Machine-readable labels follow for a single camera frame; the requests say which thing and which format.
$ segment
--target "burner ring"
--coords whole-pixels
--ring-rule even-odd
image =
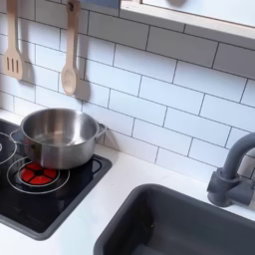
[[[51,184],[53,184],[54,182],[56,182],[59,178],[60,178],[60,170],[56,170],[56,171],[58,171],[58,176],[53,180],[53,181],[51,181],[51,182],[49,182],[49,183],[46,183],[46,184],[42,184],[42,185],[33,185],[33,184],[29,184],[29,183],[27,183],[26,181],[24,181],[22,178],[21,178],[21,170],[26,166],[26,165],[28,165],[28,164],[30,164],[31,162],[28,162],[28,163],[25,163],[25,164],[23,164],[20,168],[19,168],[19,174],[18,174],[18,178],[19,178],[19,180],[22,182],[22,183],[24,183],[24,184],[26,184],[26,185],[28,185],[28,186],[31,186],[31,187],[44,187],[44,186],[49,186],[49,185],[51,185]]]
[[[0,132],[0,134],[5,135],[9,139],[9,135],[8,134],[6,134],[4,132]],[[9,159],[11,159],[14,156],[14,154],[16,153],[16,151],[17,151],[17,148],[18,148],[17,144],[15,142],[13,142],[12,140],[10,140],[10,142],[12,142],[14,144],[14,151],[13,151],[13,153],[7,159],[5,159],[2,162],[0,162],[0,164],[5,163]],[[2,151],[2,149],[3,149],[3,145],[0,143],[0,151]]]
[[[67,176],[66,180],[65,180],[59,187],[54,188],[54,189],[51,189],[51,190],[42,191],[42,192],[31,192],[31,191],[23,190],[23,189],[21,189],[21,188],[16,187],[16,186],[11,182],[11,180],[10,180],[10,178],[9,178],[9,172],[10,172],[11,168],[13,167],[13,165],[14,165],[15,163],[17,163],[18,161],[27,159],[27,158],[28,158],[28,157],[25,156],[25,157],[22,157],[22,158],[18,159],[17,161],[15,161],[14,163],[12,163],[12,164],[10,165],[10,167],[8,168],[8,170],[7,170],[7,173],[6,173],[7,180],[8,180],[8,182],[9,182],[9,184],[10,184],[13,188],[15,188],[16,190],[18,190],[18,191],[20,191],[20,192],[23,192],[23,193],[27,193],[27,194],[33,194],[33,195],[47,194],[47,193],[51,193],[51,192],[57,191],[58,189],[62,188],[62,187],[68,182],[68,180],[69,180],[69,178],[70,178],[70,171],[69,171],[69,170],[67,170],[68,176]]]

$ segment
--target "sink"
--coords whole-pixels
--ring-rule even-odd
[[[254,255],[255,222],[169,188],[132,191],[94,255]]]

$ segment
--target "faucet spout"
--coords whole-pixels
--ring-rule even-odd
[[[255,132],[249,133],[232,146],[222,169],[222,176],[228,179],[236,177],[244,155],[255,147]]]
[[[227,207],[233,202],[249,205],[253,194],[254,184],[241,180],[237,171],[244,155],[255,147],[255,132],[240,138],[229,150],[222,168],[212,173],[207,191],[211,203],[219,207]]]

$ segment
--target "wooden utensil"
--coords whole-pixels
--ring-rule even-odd
[[[18,47],[17,1],[7,0],[8,49],[4,55],[4,73],[22,80],[24,61]]]
[[[67,59],[62,71],[62,86],[68,96],[74,94],[77,82],[80,79],[76,67],[77,52],[77,30],[80,3],[70,0],[67,4],[68,11],[68,33],[67,33]]]

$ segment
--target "tile backsplash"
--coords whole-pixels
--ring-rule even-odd
[[[101,143],[208,181],[229,148],[255,131],[255,43],[175,22],[82,3],[80,83],[64,94],[66,0],[19,2],[24,81],[3,74],[6,0],[0,0],[0,108],[83,111],[106,124]],[[255,150],[239,172],[251,178]]]

